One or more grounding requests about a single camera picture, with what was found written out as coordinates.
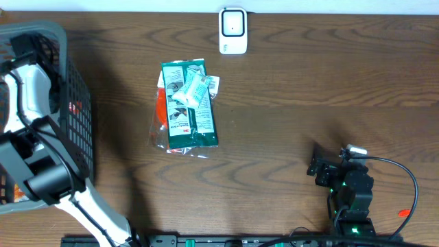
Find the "red snack stick packet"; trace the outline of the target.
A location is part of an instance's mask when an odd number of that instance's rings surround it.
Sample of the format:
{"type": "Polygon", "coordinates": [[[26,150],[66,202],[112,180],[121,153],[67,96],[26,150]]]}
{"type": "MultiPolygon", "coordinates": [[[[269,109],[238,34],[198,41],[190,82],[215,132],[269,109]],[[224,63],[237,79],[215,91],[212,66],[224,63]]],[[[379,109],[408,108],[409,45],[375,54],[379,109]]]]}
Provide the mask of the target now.
{"type": "Polygon", "coordinates": [[[79,115],[82,112],[83,105],[82,102],[69,102],[69,112],[75,115],[79,115]]]}

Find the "mint green wipes pack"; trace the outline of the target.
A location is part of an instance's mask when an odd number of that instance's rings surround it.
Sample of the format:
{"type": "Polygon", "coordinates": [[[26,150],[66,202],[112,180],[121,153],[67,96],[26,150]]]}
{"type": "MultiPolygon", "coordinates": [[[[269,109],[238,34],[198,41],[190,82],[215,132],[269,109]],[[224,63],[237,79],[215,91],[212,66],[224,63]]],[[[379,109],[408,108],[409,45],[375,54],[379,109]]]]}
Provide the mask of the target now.
{"type": "Polygon", "coordinates": [[[201,70],[187,68],[184,85],[172,95],[172,99],[189,108],[198,108],[213,81],[212,76],[204,75],[201,70]]]}

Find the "green grip gloves package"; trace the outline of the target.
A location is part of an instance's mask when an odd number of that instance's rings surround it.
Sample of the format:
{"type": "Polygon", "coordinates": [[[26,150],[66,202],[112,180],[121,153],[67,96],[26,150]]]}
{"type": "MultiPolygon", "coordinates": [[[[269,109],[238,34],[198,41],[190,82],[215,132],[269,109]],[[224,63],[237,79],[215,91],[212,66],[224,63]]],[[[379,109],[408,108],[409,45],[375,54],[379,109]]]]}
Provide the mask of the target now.
{"type": "Polygon", "coordinates": [[[213,147],[218,145],[210,89],[206,86],[200,103],[193,108],[175,99],[180,89],[197,79],[215,81],[206,74],[203,59],[161,63],[166,97],[169,149],[213,147]]]}

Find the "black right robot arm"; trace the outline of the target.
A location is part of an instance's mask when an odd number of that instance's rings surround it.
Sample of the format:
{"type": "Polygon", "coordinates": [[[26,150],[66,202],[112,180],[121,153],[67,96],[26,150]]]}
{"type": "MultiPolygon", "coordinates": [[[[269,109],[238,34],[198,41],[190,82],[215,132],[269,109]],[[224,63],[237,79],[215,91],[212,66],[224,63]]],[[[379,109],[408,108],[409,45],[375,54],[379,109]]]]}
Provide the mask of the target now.
{"type": "Polygon", "coordinates": [[[336,235],[377,235],[368,217],[374,179],[368,175],[364,159],[367,154],[366,149],[351,144],[342,148],[339,155],[319,145],[313,148],[307,175],[315,178],[317,186],[329,188],[328,214],[331,232],[336,235]]]}

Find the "red dustpan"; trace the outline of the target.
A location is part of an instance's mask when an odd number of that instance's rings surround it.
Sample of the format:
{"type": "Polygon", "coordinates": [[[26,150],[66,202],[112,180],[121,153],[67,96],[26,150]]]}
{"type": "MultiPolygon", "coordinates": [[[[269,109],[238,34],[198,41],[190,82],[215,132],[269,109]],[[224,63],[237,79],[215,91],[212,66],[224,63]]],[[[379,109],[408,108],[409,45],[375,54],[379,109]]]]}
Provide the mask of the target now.
{"type": "Polygon", "coordinates": [[[150,127],[148,145],[164,150],[168,154],[189,155],[198,158],[207,158],[209,149],[216,148],[218,144],[196,145],[193,147],[171,149],[169,147],[167,114],[165,113],[165,85],[163,73],[160,72],[156,93],[156,108],[150,127]]]}

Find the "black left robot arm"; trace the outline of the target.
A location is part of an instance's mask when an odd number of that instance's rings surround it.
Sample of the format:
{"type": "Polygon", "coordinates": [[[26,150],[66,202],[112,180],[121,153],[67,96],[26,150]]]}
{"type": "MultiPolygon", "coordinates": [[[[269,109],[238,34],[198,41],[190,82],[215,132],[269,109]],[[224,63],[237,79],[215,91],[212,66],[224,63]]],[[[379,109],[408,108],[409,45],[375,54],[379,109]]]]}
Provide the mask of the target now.
{"type": "Polygon", "coordinates": [[[66,45],[37,31],[6,38],[12,56],[1,63],[9,89],[1,135],[1,166],[23,199],[9,212],[54,206],[74,217],[100,246],[144,246],[128,219],[98,194],[93,164],[91,97],[68,63],[66,45]]]}

